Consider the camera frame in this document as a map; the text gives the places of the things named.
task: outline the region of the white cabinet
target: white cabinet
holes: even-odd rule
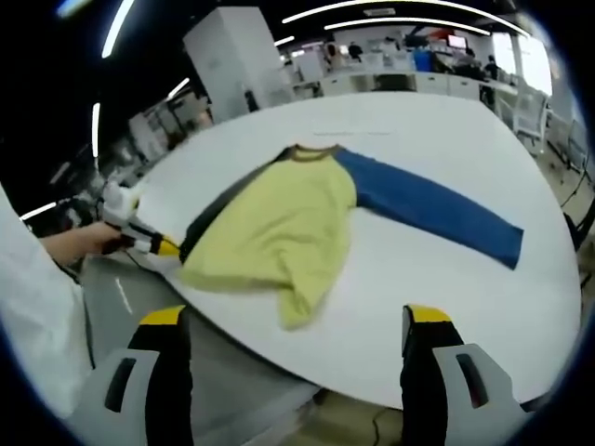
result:
[[[448,76],[448,96],[480,100],[480,85],[466,77]]]
[[[434,95],[448,95],[447,76],[436,72],[416,72],[416,91]]]

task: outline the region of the person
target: person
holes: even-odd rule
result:
[[[362,58],[360,58],[360,56],[363,54],[361,46],[357,45],[355,42],[351,42],[348,51],[350,53],[350,57],[353,60],[357,60],[359,62],[362,61]]]
[[[497,81],[498,72],[500,69],[496,65],[496,59],[492,55],[488,56],[487,59],[488,59],[488,62],[485,65],[485,67],[483,67],[483,69],[488,73],[488,75],[490,76],[491,79],[494,79],[495,81]]]
[[[121,234],[104,223],[37,239],[0,185],[0,322],[36,394],[65,418],[91,372],[81,288],[62,272]]]
[[[328,42],[324,48],[324,59],[328,63],[329,71],[333,71],[342,66],[341,53],[338,51],[334,42]]]

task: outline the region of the shirt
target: shirt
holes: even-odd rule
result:
[[[22,371],[67,417],[91,371],[82,292],[20,221],[0,186],[0,322]]]
[[[189,227],[179,277],[211,292],[279,290],[285,328],[308,323],[349,252],[361,206],[515,269],[522,229],[429,179],[340,146],[293,146],[224,191]]]

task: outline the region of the white lab coat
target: white lab coat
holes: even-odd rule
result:
[[[0,186],[0,322],[21,369],[57,416],[91,371],[82,292],[15,214]]]

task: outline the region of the white table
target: white table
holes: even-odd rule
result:
[[[139,216],[181,241],[222,190],[294,143],[339,143],[465,194],[525,229],[518,267],[356,209],[345,267],[309,326],[283,330],[274,292],[193,290],[176,279],[173,259],[154,259],[193,306],[286,370],[396,408],[403,305],[434,306],[509,373],[519,401],[549,390],[579,327],[575,254],[548,183],[479,102],[360,93],[252,113],[196,135],[158,164],[145,178]]]

